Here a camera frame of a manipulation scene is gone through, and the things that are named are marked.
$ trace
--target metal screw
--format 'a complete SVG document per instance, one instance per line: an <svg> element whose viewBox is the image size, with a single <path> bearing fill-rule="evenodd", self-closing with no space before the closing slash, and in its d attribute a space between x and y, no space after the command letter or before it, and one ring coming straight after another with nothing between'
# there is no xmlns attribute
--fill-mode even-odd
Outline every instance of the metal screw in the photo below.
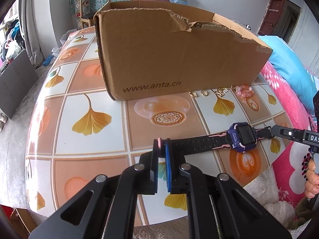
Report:
<svg viewBox="0 0 319 239"><path fill-rule="evenodd" d="M228 181L229 180L229 176L228 176L228 174L226 174L226 173L221 173L220 174L220 180L221 181Z"/></svg>
<svg viewBox="0 0 319 239"><path fill-rule="evenodd" d="M135 166L134 166L134 169L136 171L142 171L142 170L144 170L144 168L145 168L144 164L135 164Z"/></svg>
<svg viewBox="0 0 319 239"><path fill-rule="evenodd" d="M181 165L182 170L189 170L190 169L190 164L182 164Z"/></svg>
<svg viewBox="0 0 319 239"><path fill-rule="evenodd" d="M95 178L96 182L98 183L101 183L101 182L105 182L106 181L106 176L103 175L103 174L100 174L98 175L96 178Z"/></svg>

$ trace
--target human hand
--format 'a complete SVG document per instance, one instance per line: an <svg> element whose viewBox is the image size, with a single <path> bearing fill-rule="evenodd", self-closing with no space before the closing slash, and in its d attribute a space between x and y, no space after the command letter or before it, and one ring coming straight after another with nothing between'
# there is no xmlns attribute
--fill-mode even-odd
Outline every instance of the human hand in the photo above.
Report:
<svg viewBox="0 0 319 239"><path fill-rule="evenodd" d="M309 199L319 193L319 175L315 174L315 169L316 164L312 159L310 159L306 173L308 180L305 184L305 196Z"/></svg>

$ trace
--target smartwatch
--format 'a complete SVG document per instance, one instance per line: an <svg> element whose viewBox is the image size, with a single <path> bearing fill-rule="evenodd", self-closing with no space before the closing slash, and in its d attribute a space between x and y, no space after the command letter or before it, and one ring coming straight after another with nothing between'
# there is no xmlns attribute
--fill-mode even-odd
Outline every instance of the smartwatch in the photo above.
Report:
<svg viewBox="0 0 319 239"><path fill-rule="evenodd" d="M173 152L179 152L185 156L222 148L232 148L243 153L254 149L258 141L273 137L270 126L255 129L247 122L240 122L233 123L226 132L201 137L172 139L171 147ZM165 158L165 147L161 148L160 157Z"/></svg>

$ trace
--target watch screen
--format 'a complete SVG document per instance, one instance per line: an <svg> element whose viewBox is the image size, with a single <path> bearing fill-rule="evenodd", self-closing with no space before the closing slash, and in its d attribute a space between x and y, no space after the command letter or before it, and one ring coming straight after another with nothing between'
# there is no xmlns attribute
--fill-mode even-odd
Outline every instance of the watch screen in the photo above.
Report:
<svg viewBox="0 0 319 239"><path fill-rule="evenodd" d="M242 140L241 142L244 146L256 142L256 138L250 126L238 126L237 131L239 132L240 138Z"/></svg>

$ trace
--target concrete floor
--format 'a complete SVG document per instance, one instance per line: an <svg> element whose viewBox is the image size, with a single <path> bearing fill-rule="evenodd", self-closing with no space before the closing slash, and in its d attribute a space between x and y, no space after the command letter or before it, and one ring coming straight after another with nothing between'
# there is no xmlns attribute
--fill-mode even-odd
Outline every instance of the concrete floor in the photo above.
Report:
<svg viewBox="0 0 319 239"><path fill-rule="evenodd" d="M47 76L48 67L39 67L39 80L23 98L12 119L0 132L0 204L29 208L25 187L25 151L33 108ZM44 217L33 214L36 223Z"/></svg>

